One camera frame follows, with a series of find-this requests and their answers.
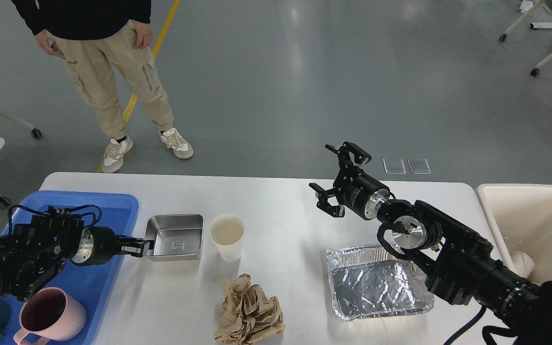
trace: white sneaker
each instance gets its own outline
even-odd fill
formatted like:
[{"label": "white sneaker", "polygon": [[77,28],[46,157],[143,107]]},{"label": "white sneaker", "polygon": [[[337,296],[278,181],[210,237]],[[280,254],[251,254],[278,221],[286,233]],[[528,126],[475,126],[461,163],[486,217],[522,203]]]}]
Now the white sneaker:
[{"label": "white sneaker", "polygon": [[193,147],[175,128],[163,132],[160,137],[167,148],[172,149],[173,154],[181,160],[190,159],[193,156]]},{"label": "white sneaker", "polygon": [[116,139],[110,139],[110,144],[105,147],[103,160],[101,161],[101,171],[104,173],[115,173],[123,166],[125,153],[133,147],[133,140],[129,136],[120,144]]}]

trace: yellow floor line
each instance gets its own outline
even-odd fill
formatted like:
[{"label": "yellow floor line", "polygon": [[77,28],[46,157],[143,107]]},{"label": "yellow floor line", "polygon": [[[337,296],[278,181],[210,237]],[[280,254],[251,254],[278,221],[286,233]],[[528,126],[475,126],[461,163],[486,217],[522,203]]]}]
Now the yellow floor line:
[{"label": "yellow floor line", "polygon": [[[178,9],[179,4],[180,4],[180,0],[176,0],[175,2],[173,2],[172,8],[169,10],[169,14],[167,14],[167,18],[163,23],[163,26],[161,27],[159,36],[157,37],[157,40],[155,41],[155,45],[153,46],[153,49],[152,49],[154,58],[157,57],[157,54],[159,53],[159,49],[161,48],[163,39],[165,39],[167,30],[169,29],[170,24],[172,24],[173,15],[176,14],[176,10]],[[127,107],[125,107],[125,111],[123,112],[123,120],[125,122],[129,121],[131,112],[133,111],[133,108],[136,106],[137,101],[138,101],[138,97],[136,97],[135,94],[132,94],[131,98],[129,98],[129,102],[127,102]],[[103,171],[101,171],[101,165],[97,169],[97,172],[103,173]]]}]

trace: brown paper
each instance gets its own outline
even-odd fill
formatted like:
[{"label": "brown paper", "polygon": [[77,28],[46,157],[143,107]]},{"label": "brown paper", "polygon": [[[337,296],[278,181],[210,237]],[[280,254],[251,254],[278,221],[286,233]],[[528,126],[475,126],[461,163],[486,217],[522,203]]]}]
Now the brown paper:
[{"label": "brown paper", "polygon": [[225,300],[223,314],[214,333],[215,341],[224,344],[251,345],[285,331],[282,310],[276,296],[267,299],[259,285],[250,285],[250,275],[240,275],[234,282],[219,281]]}]

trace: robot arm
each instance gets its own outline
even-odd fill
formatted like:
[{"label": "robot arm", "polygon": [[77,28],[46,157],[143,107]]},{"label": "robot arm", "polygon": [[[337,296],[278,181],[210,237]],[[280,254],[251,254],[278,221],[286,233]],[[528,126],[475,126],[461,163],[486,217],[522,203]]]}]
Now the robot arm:
[{"label": "robot arm", "polygon": [[[361,169],[372,157],[359,146],[344,142],[326,147],[337,154],[340,171],[330,190],[310,184],[318,208],[343,217],[346,206],[365,220],[378,219],[379,243],[394,257],[417,264],[427,274],[429,292],[450,304],[468,304],[474,297],[508,326],[485,327],[488,343],[490,334],[499,334],[517,336],[518,345],[552,344],[552,282],[538,286],[519,277],[490,257],[493,245],[487,239],[430,204],[395,199],[386,185]],[[328,201],[333,196],[336,206]],[[385,240],[386,233],[401,251]],[[424,249],[439,252],[436,260]]]},{"label": "robot arm", "polygon": [[[94,212],[75,214],[94,207]],[[17,224],[12,231],[12,210],[21,208],[34,215],[31,222]],[[85,225],[83,218],[92,215]],[[101,209],[84,205],[70,209],[48,206],[45,212],[12,206],[9,211],[9,232],[0,236],[0,295],[12,295],[19,301],[28,301],[59,272],[66,259],[75,265],[100,265],[114,255],[129,254],[142,257],[154,242],[116,235],[108,227],[96,227]]]}]

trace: stainless steel tray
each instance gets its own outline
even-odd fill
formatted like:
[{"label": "stainless steel tray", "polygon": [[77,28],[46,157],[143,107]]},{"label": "stainless steel tray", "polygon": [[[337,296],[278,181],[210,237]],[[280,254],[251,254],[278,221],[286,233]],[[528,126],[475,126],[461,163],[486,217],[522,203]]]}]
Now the stainless steel tray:
[{"label": "stainless steel tray", "polygon": [[339,319],[423,314],[434,307],[426,275],[381,245],[326,251],[332,308]]},{"label": "stainless steel tray", "polygon": [[153,216],[144,239],[155,241],[155,247],[146,256],[153,261],[199,259],[203,233],[204,218],[199,214]]}]

